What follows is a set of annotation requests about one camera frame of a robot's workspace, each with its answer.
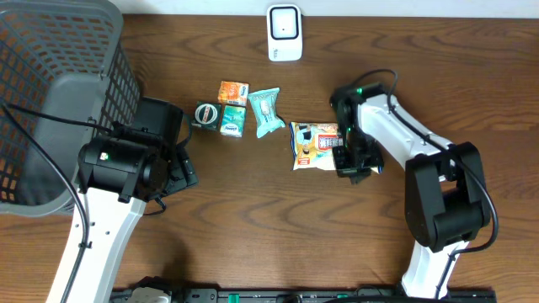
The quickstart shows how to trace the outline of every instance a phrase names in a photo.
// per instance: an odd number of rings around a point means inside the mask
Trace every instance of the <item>orange snack box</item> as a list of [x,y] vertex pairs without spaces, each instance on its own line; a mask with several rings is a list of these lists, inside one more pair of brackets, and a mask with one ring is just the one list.
[[248,94],[249,85],[247,83],[221,81],[217,99],[223,104],[245,106]]

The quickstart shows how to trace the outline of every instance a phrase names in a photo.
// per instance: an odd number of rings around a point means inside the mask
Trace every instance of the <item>candy package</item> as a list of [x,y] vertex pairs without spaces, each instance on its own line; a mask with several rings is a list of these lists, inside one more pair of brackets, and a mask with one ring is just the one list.
[[293,170],[310,167],[335,169],[332,148],[343,145],[336,123],[291,122],[290,132],[294,153]]
[[218,130],[221,105],[199,101],[191,125],[207,130]]
[[286,127],[285,122],[277,117],[275,112],[275,102],[279,88],[271,88],[248,95],[249,102],[253,107],[256,117],[256,136],[261,138],[268,132],[272,132],[280,127]]
[[225,136],[241,137],[243,134],[243,123],[245,123],[244,107],[225,106],[225,113],[222,115],[221,134]]
[[220,103],[245,106],[248,94],[249,85],[247,83],[221,81],[217,99]]

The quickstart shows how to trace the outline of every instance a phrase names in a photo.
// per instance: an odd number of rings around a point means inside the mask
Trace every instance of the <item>orange label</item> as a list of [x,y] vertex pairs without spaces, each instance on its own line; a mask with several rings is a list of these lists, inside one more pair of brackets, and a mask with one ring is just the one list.
[[237,92],[239,92],[239,89],[237,85],[230,85],[228,86],[228,98],[231,100],[236,100],[238,95]]
[[297,160],[297,164],[299,165],[309,165],[310,162],[311,162],[311,159],[309,158],[299,158]]

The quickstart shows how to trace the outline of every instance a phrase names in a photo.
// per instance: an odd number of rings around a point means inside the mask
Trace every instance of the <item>teal candy wrapper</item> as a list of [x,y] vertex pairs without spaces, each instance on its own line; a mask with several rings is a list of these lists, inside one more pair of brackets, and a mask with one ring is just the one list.
[[257,138],[261,138],[268,132],[272,132],[278,128],[286,127],[285,122],[277,117],[275,111],[275,102],[277,101],[278,93],[279,88],[271,88],[250,93],[247,96],[256,117]]

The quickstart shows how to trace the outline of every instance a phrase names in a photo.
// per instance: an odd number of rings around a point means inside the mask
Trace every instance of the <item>green snack box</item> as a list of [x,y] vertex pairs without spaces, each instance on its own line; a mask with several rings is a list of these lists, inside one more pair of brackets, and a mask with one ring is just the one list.
[[221,117],[220,104],[199,101],[196,104],[195,117],[191,121],[191,125],[207,130],[217,130],[219,117]]
[[243,135],[243,124],[245,123],[246,109],[238,106],[225,106],[222,116],[221,134],[225,136],[241,137]]

